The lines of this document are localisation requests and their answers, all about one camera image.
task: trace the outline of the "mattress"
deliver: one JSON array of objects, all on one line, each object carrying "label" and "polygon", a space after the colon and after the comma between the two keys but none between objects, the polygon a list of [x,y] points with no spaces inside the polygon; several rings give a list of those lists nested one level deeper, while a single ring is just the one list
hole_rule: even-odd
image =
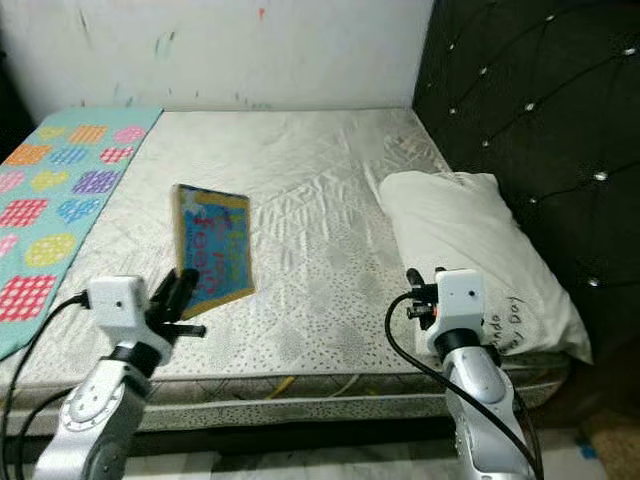
[{"label": "mattress", "polygon": [[[411,110],[165,112],[54,304],[98,275],[141,275],[157,286],[174,265],[173,184],[245,194],[256,293],[194,319],[208,334],[181,339],[156,371],[141,429],[444,415],[442,389],[385,340],[384,313],[408,285],[372,186],[398,171],[447,169]],[[393,328],[413,350],[402,313]],[[67,309],[24,370],[10,431],[109,352],[91,313]],[[14,355],[0,364],[0,385],[15,363]],[[505,367],[536,406],[559,388],[567,365],[563,354],[538,353],[507,357]],[[55,421],[46,411],[31,433],[52,433]]]}]

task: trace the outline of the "white wall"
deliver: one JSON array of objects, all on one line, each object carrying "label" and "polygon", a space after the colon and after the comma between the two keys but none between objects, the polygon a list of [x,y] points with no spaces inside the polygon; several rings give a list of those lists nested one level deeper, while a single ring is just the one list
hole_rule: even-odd
[{"label": "white wall", "polygon": [[0,0],[35,119],[71,105],[411,104],[432,0]]}]

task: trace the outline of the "colorful patchwork square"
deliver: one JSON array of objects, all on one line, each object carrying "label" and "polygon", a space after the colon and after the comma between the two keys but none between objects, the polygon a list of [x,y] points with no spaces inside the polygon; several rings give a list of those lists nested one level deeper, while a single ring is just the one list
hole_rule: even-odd
[{"label": "colorful patchwork square", "polygon": [[0,193],[6,193],[16,188],[24,180],[22,172],[0,173]]},{"label": "colorful patchwork square", "polygon": [[38,316],[55,283],[55,275],[13,277],[0,291],[0,323],[24,322]]},{"label": "colorful patchwork square", "polygon": [[89,200],[67,200],[56,210],[58,215],[64,218],[64,222],[69,224],[79,218],[95,212],[100,206],[100,199],[90,198]]},{"label": "colorful patchwork square", "polygon": [[36,133],[41,140],[46,142],[52,138],[59,137],[65,130],[65,127],[40,127]]},{"label": "colorful patchwork square", "polygon": [[102,160],[104,163],[118,163],[123,158],[127,158],[131,156],[132,153],[133,153],[133,147],[105,148],[100,154],[100,160]]},{"label": "colorful patchwork square", "polygon": [[81,125],[71,134],[69,142],[95,144],[100,141],[107,130],[109,127],[104,125]]},{"label": "colorful patchwork square", "polygon": [[35,165],[52,148],[51,145],[29,145],[23,143],[7,157],[7,165]]},{"label": "colorful patchwork square", "polygon": [[118,172],[90,171],[85,172],[78,183],[73,186],[73,193],[104,193],[109,191],[118,181]]},{"label": "colorful patchwork square", "polygon": [[54,165],[73,165],[86,157],[88,152],[84,147],[62,148],[49,155],[49,160]]},{"label": "colorful patchwork square", "polygon": [[28,227],[36,221],[49,200],[30,198],[14,200],[0,214],[0,227]]},{"label": "colorful patchwork square", "polygon": [[30,267],[48,267],[67,257],[76,245],[76,237],[70,233],[47,235],[31,244],[24,255]]},{"label": "colorful patchwork square", "polygon": [[144,128],[132,125],[131,127],[118,130],[113,138],[115,138],[118,143],[131,143],[144,137],[145,133],[147,132]]},{"label": "colorful patchwork square", "polygon": [[4,257],[18,243],[18,236],[10,233],[6,237],[0,237],[0,258]]},{"label": "colorful patchwork square", "polygon": [[51,172],[44,170],[31,179],[31,188],[36,192],[58,186],[67,181],[69,172]]}]

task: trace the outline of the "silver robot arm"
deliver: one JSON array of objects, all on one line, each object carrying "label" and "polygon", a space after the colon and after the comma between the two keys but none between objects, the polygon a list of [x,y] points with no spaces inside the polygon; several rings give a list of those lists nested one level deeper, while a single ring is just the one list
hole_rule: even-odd
[{"label": "silver robot arm", "polygon": [[[524,435],[513,413],[514,389],[483,337],[484,287],[473,270],[440,270],[435,285],[425,285],[410,269],[414,291],[425,291],[425,301],[414,302],[410,318],[419,318],[426,330],[428,349],[442,359],[444,375],[493,412],[523,443]],[[450,390],[446,402],[456,424],[456,449],[465,478],[473,480],[528,480],[534,478],[526,458],[484,415]]]},{"label": "silver robot arm", "polygon": [[56,434],[40,456],[35,480],[119,480],[131,439],[151,391],[149,377],[171,359],[178,336],[204,336],[204,327],[174,325],[197,272],[173,271],[147,298],[140,277],[103,277],[89,285],[99,327],[115,347],[65,399]]}]

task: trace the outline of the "teal blanket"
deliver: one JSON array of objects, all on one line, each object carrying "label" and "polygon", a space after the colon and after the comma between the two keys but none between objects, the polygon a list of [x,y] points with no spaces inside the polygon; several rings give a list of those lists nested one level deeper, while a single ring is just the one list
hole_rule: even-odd
[{"label": "teal blanket", "polygon": [[26,345],[160,108],[72,108],[0,165],[0,359]]}]

